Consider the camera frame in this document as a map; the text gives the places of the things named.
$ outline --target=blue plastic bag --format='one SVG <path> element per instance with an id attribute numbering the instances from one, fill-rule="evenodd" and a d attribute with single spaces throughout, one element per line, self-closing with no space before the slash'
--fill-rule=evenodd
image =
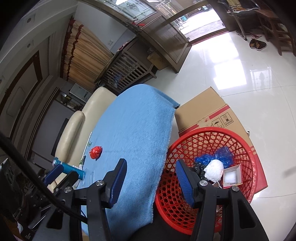
<path id="1" fill-rule="evenodd" d="M 214 155 L 204 154 L 194 158 L 195 162 L 207 166 L 211 160 L 218 159 L 223 163 L 224 168 L 228 168 L 233 164 L 233 154 L 227 146 L 219 148 Z"/>

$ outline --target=curtain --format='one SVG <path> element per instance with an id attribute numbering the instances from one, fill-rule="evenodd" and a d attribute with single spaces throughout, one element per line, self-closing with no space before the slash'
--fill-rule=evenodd
<path id="1" fill-rule="evenodd" d="M 95 80 L 113 54 L 83 24 L 71 18 L 61 60 L 61 77 L 93 92 Z"/>

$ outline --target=screw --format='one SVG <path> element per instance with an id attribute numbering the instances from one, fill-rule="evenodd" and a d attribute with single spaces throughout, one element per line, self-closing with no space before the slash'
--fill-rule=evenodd
<path id="1" fill-rule="evenodd" d="M 235 192 L 238 192 L 239 191 L 239 187 L 238 186 L 232 186 L 231 189 Z"/>
<path id="2" fill-rule="evenodd" d="M 104 181 L 103 180 L 98 180 L 98 181 L 96 181 L 96 185 L 97 186 L 102 186 L 102 185 L 104 185 Z"/>
<path id="3" fill-rule="evenodd" d="M 68 193 L 72 191 L 72 187 L 65 187 L 64 192 Z"/>
<path id="4" fill-rule="evenodd" d="M 205 181 L 205 180 L 201 180 L 201 181 L 200 181 L 200 185 L 201 185 L 201 186 L 206 186 L 206 185 L 207 185 L 207 181 Z"/>

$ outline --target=red ball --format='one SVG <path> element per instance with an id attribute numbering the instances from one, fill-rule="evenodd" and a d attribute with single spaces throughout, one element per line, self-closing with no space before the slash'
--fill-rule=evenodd
<path id="1" fill-rule="evenodd" d="M 103 151 L 103 148 L 101 146 L 95 146 L 94 148 L 91 149 L 91 151 L 89 152 L 89 155 L 91 159 L 97 160 L 101 156 L 102 151 Z"/>

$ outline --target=blue bottle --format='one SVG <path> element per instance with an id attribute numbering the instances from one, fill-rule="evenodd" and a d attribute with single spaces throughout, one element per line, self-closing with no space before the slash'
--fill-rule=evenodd
<path id="1" fill-rule="evenodd" d="M 59 164 L 63 165 L 63 167 L 64 167 L 63 173 L 69 174 L 71 171 L 76 171 L 78 173 L 78 175 L 79 175 L 78 178 L 80 180 L 83 180 L 83 178 L 85 177 L 85 172 L 83 170 L 80 170 L 78 168 L 70 166 L 67 163 L 62 162 L 57 157 L 55 157 L 54 161 L 52 162 L 52 165 L 55 167 L 56 165 L 59 165 Z"/>

